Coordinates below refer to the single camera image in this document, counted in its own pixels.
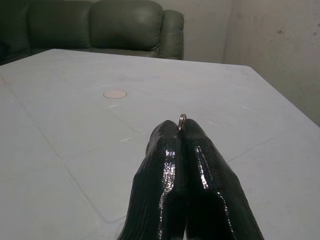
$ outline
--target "white table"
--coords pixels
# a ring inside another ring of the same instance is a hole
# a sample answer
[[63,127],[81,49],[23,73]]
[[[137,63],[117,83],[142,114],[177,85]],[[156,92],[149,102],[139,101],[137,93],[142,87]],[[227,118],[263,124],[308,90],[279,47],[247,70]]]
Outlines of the white table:
[[320,129],[250,67],[53,49],[0,78],[0,239],[115,240],[151,131],[181,113],[266,240],[320,239]]

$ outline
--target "sofa cushion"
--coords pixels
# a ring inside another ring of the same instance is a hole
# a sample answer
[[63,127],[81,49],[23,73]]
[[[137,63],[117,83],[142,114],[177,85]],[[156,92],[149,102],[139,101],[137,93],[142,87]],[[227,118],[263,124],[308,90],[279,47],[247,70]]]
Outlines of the sofa cushion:
[[28,4],[17,0],[0,0],[0,41],[8,54],[28,51]]
[[91,46],[154,50],[160,41],[162,20],[163,9],[153,1],[99,1],[90,14]]
[[4,60],[8,54],[9,46],[0,41],[0,62]]
[[89,1],[33,2],[28,26],[32,48],[89,48]]

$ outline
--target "white wall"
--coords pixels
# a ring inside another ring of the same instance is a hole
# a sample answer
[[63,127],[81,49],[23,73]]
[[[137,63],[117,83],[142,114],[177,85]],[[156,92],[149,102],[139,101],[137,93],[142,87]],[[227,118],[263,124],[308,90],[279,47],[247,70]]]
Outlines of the white wall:
[[232,0],[153,0],[184,14],[184,59],[220,63]]
[[251,66],[320,126],[320,0],[234,0],[223,61]]

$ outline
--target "wall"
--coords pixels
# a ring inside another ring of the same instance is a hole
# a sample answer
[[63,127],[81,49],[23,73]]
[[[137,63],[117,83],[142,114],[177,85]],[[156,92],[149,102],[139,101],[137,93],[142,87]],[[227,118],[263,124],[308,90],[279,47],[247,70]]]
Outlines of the wall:
[[320,0],[233,1],[223,62],[251,66],[320,126]]
[[220,63],[232,0],[153,0],[184,14],[184,59]]

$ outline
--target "sofa backrest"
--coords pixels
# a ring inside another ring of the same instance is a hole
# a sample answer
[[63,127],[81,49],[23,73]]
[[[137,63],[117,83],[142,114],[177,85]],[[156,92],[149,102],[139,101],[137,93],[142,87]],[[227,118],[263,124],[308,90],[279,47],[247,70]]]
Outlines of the sofa backrest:
[[153,51],[159,47],[163,9],[153,1],[107,0],[92,6],[93,48]]
[[29,5],[21,1],[0,0],[0,40],[8,45],[8,54],[28,53]]
[[28,13],[32,49],[88,49],[89,1],[33,2]]
[[0,0],[0,64],[52,48],[181,59],[183,25],[150,0]]

